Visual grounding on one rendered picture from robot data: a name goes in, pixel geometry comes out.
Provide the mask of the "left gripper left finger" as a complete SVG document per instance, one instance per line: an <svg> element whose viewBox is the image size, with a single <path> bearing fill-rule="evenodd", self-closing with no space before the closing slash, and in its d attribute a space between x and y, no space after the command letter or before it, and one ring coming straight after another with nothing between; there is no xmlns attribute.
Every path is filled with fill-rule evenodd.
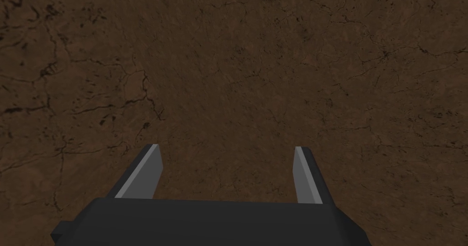
<svg viewBox="0 0 468 246"><path fill-rule="evenodd" d="M106 197L152 199L162 171L159 145L145 145Z"/></svg>

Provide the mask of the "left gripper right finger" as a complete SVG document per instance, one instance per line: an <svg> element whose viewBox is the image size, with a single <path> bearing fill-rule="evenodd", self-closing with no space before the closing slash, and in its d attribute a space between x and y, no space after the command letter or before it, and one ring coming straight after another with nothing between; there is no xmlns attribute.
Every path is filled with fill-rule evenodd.
<svg viewBox="0 0 468 246"><path fill-rule="evenodd" d="M310 148L295 147L293 179L298 203L335 205Z"/></svg>

